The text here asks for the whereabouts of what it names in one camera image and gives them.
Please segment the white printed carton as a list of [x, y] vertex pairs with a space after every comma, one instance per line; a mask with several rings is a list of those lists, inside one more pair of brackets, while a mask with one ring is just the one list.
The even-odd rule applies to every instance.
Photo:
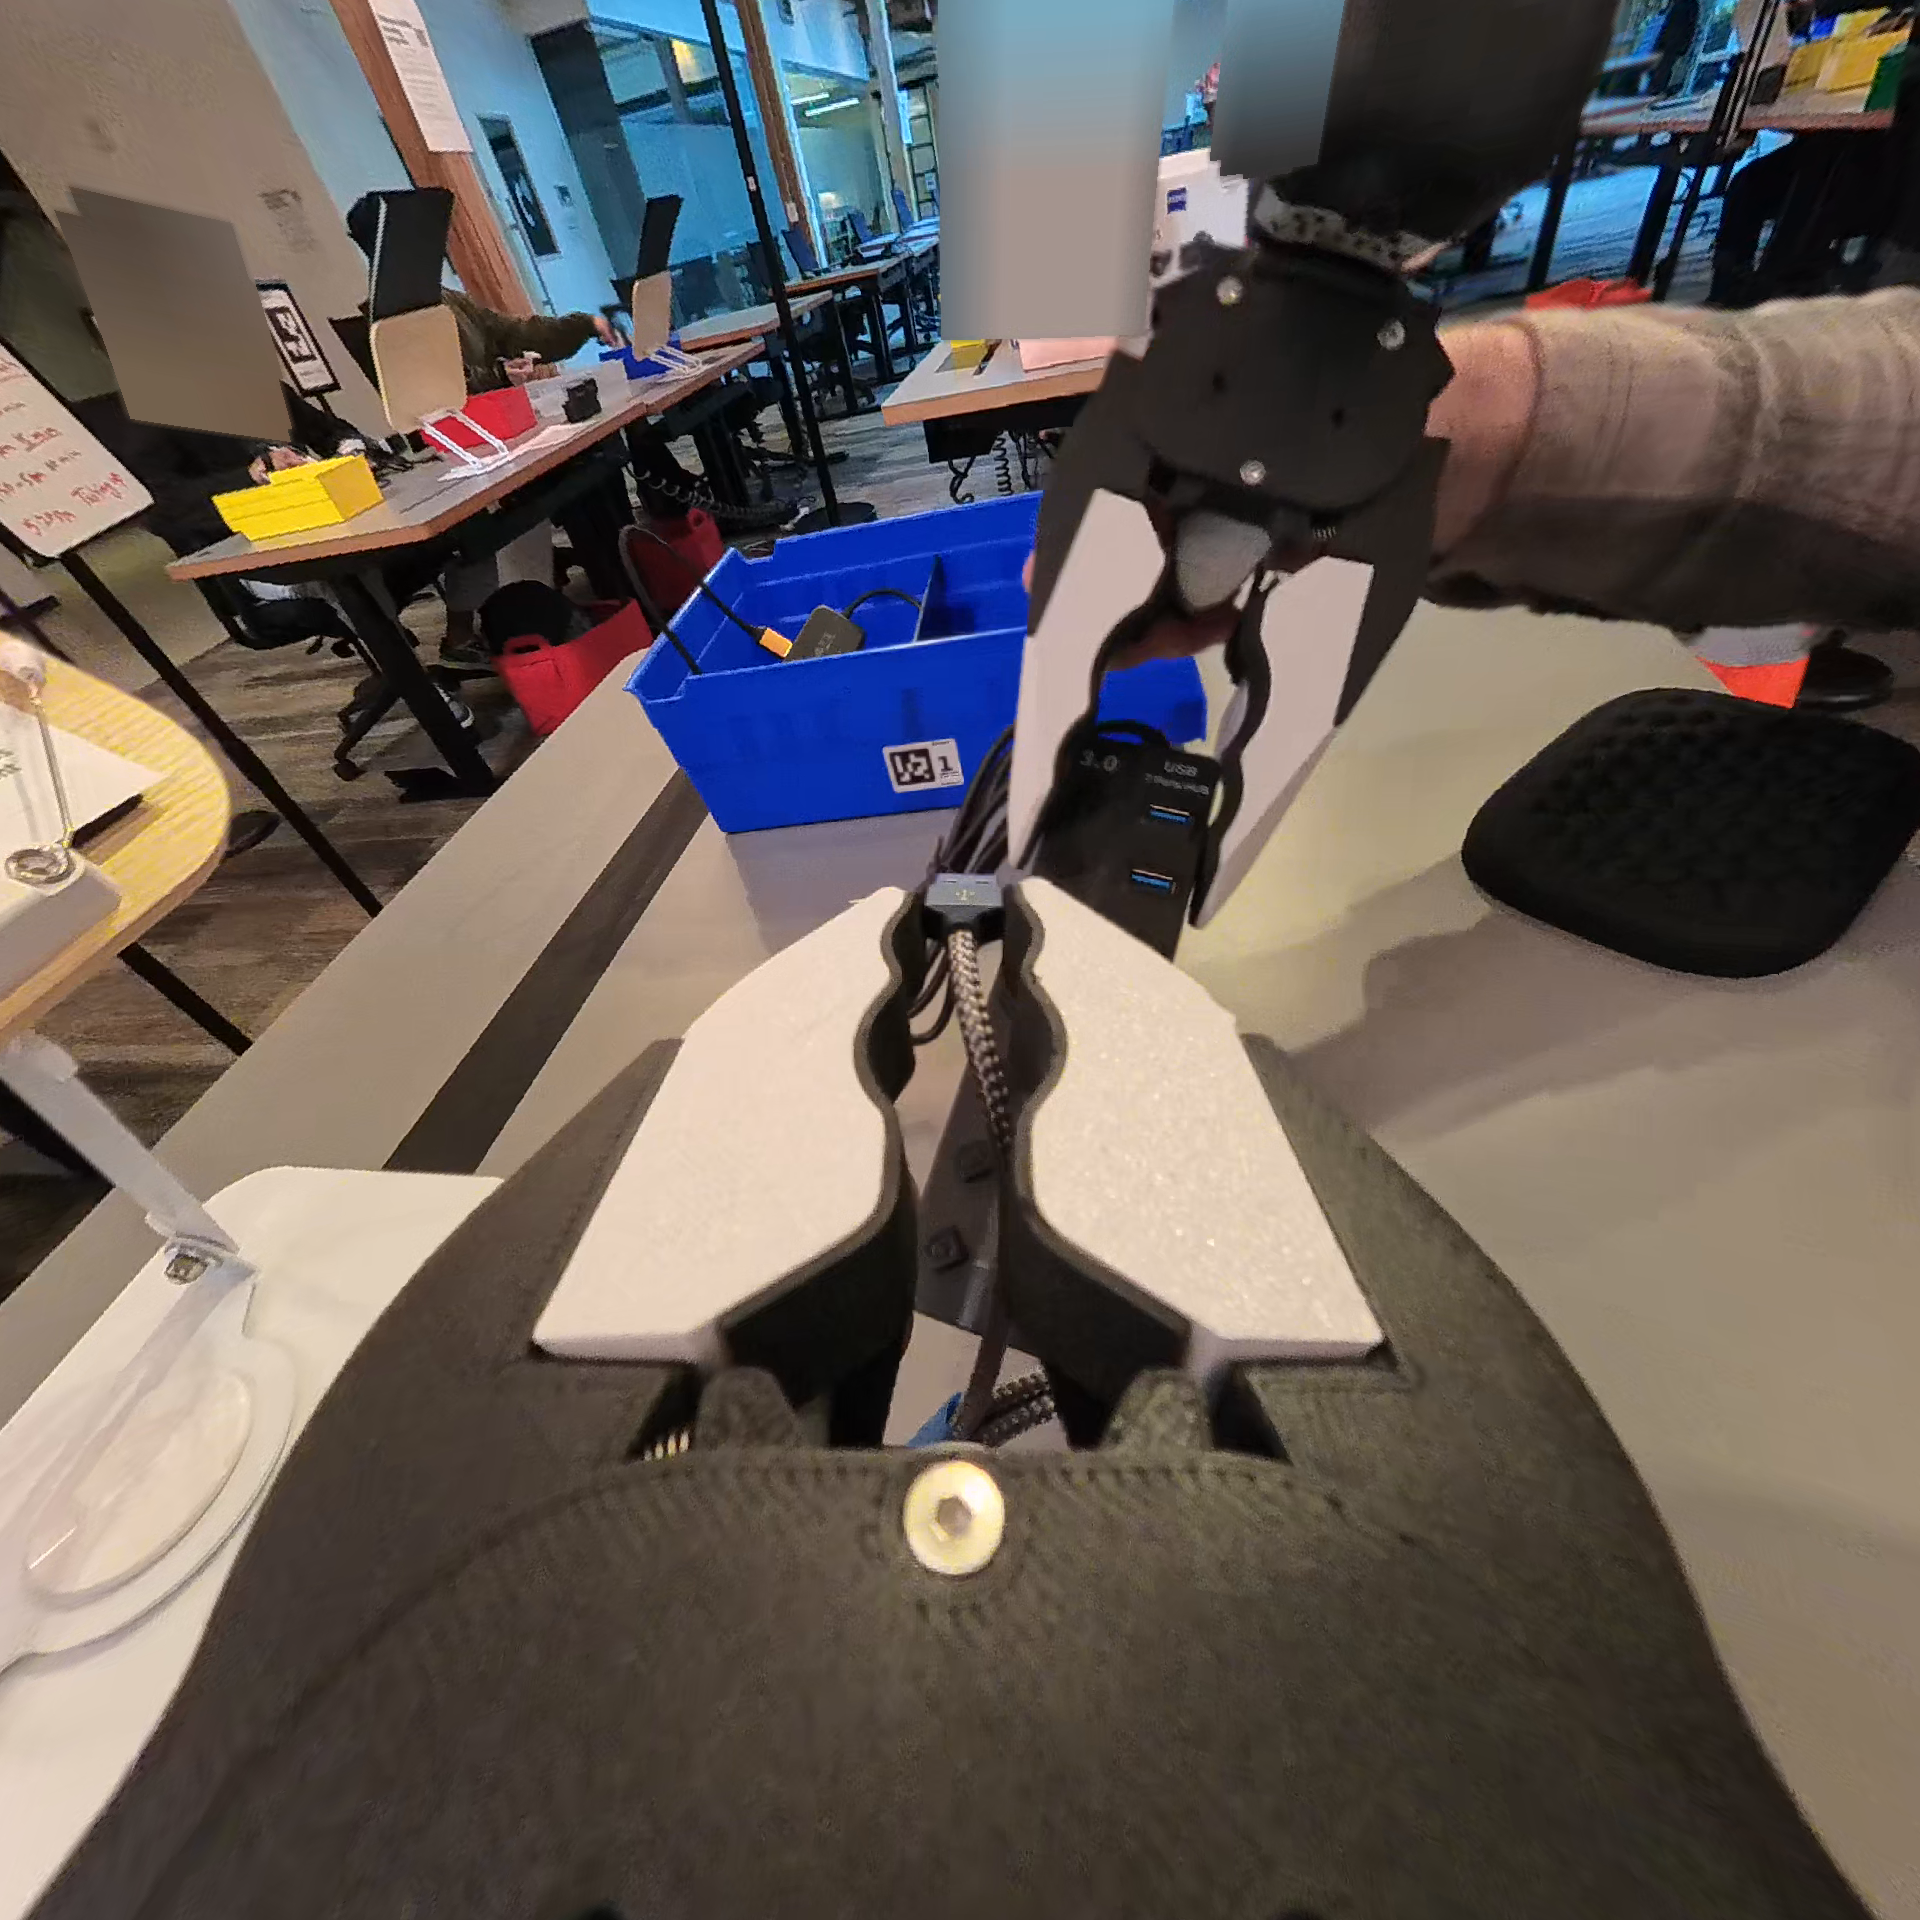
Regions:
[[1192, 244], [1240, 250], [1250, 186], [1222, 173], [1208, 149], [1158, 157], [1146, 284], [1158, 291], [1180, 279], [1184, 252]]

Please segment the blue plastic bin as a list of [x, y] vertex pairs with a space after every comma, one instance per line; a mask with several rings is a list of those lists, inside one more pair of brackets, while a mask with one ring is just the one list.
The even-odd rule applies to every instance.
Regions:
[[[1017, 715], [1037, 517], [1022, 492], [730, 552], [625, 691], [721, 833], [953, 808]], [[786, 663], [815, 609], [865, 647]]]

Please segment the grey office desk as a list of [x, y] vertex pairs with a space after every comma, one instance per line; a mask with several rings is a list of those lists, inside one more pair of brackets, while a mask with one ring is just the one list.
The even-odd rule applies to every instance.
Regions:
[[486, 460], [453, 450], [401, 471], [382, 488], [367, 512], [314, 532], [253, 545], [231, 535], [188, 557], [168, 561], [167, 577], [185, 585], [322, 585], [333, 589], [351, 633], [385, 676], [397, 703], [429, 740], [433, 761], [394, 775], [401, 800], [480, 800], [497, 779], [382, 592], [389, 562], [442, 562], [495, 554], [503, 545], [553, 522], [559, 507], [596, 488], [628, 425], [652, 420], [744, 369], [746, 345], [702, 353], [676, 378], [628, 383], [581, 424], [541, 424]]

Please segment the person's right hand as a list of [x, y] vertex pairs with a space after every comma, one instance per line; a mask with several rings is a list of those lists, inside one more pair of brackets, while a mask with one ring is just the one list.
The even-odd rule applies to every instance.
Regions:
[[1537, 355], [1514, 321], [1449, 328], [1452, 379], [1428, 412], [1447, 447], [1436, 493], [1433, 557], [1452, 561], [1497, 512], [1520, 466], [1541, 389]]

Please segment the black pole with round top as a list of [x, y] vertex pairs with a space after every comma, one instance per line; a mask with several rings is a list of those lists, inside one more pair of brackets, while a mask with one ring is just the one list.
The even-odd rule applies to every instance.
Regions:
[[840, 527], [872, 523], [878, 519], [872, 504], [861, 498], [840, 498], [832, 481], [832, 460], [828, 456], [821, 420], [809, 395], [805, 369], [800, 363], [798, 323], [792, 305], [786, 295], [783, 272], [777, 263], [777, 236], [769, 221], [765, 197], [760, 193], [760, 169], [756, 164], [756, 152], [751, 147], [749, 120], [743, 109], [733, 67], [728, 60], [728, 43], [721, 26], [721, 13], [718, 3], [702, 3], [702, 12], [711, 43], [712, 74], [721, 90], [727, 124], [730, 128], [735, 147], [735, 164], [751, 209], [751, 221], [759, 242], [759, 260], [764, 268], [768, 295], [774, 306], [774, 369], [783, 378], [783, 395], [791, 401], [791, 413], [801, 429], [800, 437], [805, 442], [807, 466], [812, 468], [812, 475], [815, 477], [817, 492], [822, 496], [822, 504], [815, 509], [809, 509], [792, 522], [791, 532], [814, 535]]

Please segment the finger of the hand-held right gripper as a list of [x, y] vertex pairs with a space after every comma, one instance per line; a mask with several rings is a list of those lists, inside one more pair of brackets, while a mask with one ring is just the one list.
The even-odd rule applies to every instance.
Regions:
[[1045, 589], [1033, 577], [1006, 794], [1009, 874], [1034, 866], [1046, 808], [1071, 740], [1097, 715], [1105, 676], [1173, 658], [1157, 640], [1166, 552], [1146, 507], [1097, 488]]
[[1313, 561], [1250, 592], [1230, 647], [1216, 809], [1189, 919], [1208, 927], [1255, 866], [1338, 727], [1373, 569]]

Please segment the grey wood-edged desk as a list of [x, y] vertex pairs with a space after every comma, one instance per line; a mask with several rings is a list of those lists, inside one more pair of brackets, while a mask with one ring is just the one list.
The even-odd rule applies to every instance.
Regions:
[[1105, 359], [1025, 371], [1017, 348], [998, 344], [977, 369], [962, 369], [938, 344], [879, 402], [887, 425], [920, 432], [929, 465], [988, 458], [998, 440], [1062, 434], [1105, 371]]

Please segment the black stanchion post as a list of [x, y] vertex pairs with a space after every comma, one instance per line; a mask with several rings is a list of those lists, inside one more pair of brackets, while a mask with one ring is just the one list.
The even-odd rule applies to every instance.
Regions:
[[1862, 714], [1884, 706], [1889, 692], [1889, 667], [1830, 633], [1808, 652], [1792, 706], [1808, 714]]

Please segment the black document stand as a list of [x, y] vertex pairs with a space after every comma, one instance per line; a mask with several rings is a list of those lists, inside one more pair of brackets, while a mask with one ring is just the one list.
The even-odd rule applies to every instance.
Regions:
[[367, 321], [441, 305], [454, 197], [442, 186], [367, 193], [344, 212], [367, 263]]

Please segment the whiteboard with red underlines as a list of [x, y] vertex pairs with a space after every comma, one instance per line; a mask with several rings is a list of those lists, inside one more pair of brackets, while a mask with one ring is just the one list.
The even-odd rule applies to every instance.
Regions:
[[62, 561], [141, 517], [153, 496], [2, 348], [2, 523], [37, 561]]

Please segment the red floor bin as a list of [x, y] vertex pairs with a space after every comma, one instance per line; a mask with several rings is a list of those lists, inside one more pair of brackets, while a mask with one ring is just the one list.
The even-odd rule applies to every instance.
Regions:
[[495, 672], [534, 739], [553, 736], [607, 681], [622, 681], [628, 663], [653, 645], [653, 632], [634, 601], [596, 604], [596, 621], [569, 640], [521, 636], [495, 657]]
[[702, 507], [634, 519], [617, 535], [617, 554], [633, 597], [658, 617], [672, 617], [724, 557], [718, 522]]

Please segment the paper notice on column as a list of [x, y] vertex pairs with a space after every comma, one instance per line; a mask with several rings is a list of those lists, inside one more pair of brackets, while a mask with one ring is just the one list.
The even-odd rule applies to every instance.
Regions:
[[370, 3], [400, 92], [429, 153], [470, 153], [438, 51], [417, 3]]

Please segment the black seven-port usb hub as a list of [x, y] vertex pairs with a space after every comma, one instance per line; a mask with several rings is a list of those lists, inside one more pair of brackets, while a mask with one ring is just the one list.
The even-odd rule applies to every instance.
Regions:
[[[1104, 723], [1024, 864], [1069, 899], [1174, 957], [1207, 848], [1217, 765], [1142, 723]], [[920, 1312], [977, 1330], [996, 1252], [996, 1161], [975, 1079], [962, 1067], [920, 1193]]]

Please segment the row of office desks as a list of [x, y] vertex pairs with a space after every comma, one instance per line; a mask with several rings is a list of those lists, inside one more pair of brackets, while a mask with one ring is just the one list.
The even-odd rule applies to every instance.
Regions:
[[817, 309], [824, 349], [822, 375], [839, 391], [846, 413], [874, 404], [916, 369], [938, 336], [938, 221], [920, 221], [860, 250], [852, 260], [824, 268], [800, 227], [781, 236], [798, 268], [786, 295], [822, 295]]

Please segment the wooden column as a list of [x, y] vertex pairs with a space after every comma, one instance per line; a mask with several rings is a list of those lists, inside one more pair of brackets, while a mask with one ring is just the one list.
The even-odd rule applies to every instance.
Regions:
[[530, 316], [534, 305], [472, 153], [431, 153], [424, 149], [367, 5], [330, 3], [329, 7], [372, 92], [375, 108], [412, 186], [442, 186], [454, 197], [448, 232], [450, 268], [476, 303], [508, 316]]

